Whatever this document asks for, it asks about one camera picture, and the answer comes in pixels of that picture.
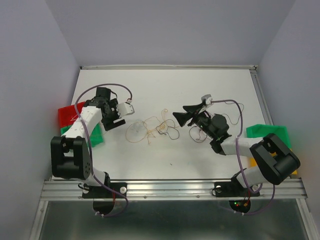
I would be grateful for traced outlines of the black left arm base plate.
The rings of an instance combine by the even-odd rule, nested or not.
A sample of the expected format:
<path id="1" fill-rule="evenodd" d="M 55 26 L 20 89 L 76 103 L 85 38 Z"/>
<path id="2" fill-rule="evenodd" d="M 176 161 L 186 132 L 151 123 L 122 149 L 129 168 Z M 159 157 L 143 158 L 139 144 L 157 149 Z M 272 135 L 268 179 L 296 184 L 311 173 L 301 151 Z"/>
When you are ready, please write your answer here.
<path id="1" fill-rule="evenodd" d="M 111 182 L 109 188 L 112 190 L 119 192 L 123 195 L 126 195 L 127 192 L 121 192 L 121 188 L 127 189 L 126 182 Z M 83 183 L 79 183 L 78 187 L 82 190 L 82 198 L 83 199 L 113 199 L 113 198 L 121 198 L 117 194 L 105 189 L 102 186 L 88 186 Z"/>

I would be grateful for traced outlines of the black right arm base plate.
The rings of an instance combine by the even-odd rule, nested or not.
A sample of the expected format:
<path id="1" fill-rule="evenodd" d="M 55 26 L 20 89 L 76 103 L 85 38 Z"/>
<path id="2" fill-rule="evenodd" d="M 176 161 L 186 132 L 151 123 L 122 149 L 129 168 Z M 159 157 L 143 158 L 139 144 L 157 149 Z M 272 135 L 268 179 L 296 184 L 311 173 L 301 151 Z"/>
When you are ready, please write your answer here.
<path id="1" fill-rule="evenodd" d="M 215 182 L 211 194 L 217 198 L 235 198 L 235 197 L 259 197 L 260 193 L 252 193 L 247 187 L 243 187 L 237 178 L 233 176 L 230 181 Z"/>

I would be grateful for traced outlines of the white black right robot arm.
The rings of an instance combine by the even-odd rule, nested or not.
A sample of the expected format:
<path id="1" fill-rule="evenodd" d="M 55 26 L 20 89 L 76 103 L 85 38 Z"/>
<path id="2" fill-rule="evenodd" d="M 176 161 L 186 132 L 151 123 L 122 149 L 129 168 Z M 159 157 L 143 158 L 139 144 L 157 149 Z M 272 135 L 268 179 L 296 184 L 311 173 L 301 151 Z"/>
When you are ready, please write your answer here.
<path id="1" fill-rule="evenodd" d="M 266 182 L 277 186 L 301 166 L 299 158 L 276 134 L 256 138 L 246 138 L 240 134 L 232 136 L 228 133 L 227 119 L 221 114 L 209 115 L 208 107 L 210 104 L 205 101 L 198 105 L 185 105 L 184 112 L 173 112 L 173 116 L 181 127 L 199 127 L 211 138 L 210 146 L 215 153 L 255 160 L 256 166 L 240 166 L 240 172 L 233 176 L 230 182 L 233 194 L 242 195 L 248 188 Z"/>

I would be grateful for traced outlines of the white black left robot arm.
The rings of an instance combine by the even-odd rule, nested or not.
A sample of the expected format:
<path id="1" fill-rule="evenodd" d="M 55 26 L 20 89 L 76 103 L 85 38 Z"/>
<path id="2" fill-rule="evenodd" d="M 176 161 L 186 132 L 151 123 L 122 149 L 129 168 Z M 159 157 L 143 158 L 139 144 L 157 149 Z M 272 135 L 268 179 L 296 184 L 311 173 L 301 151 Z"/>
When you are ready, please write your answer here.
<path id="1" fill-rule="evenodd" d="M 94 187 L 100 197 L 111 193 L 110 177 L 107 172 L 93 166 L 90 136 L 99 124 L 108 132 L 126 123 L 118 113 L 118 98 L 111 97 L 115 94 L 107 87 L 98 87 L 95 96 L 86 100 L 81 108 L 74 104 L 76 119 L 73 125 L 50 142 L 53 176 Z"/>

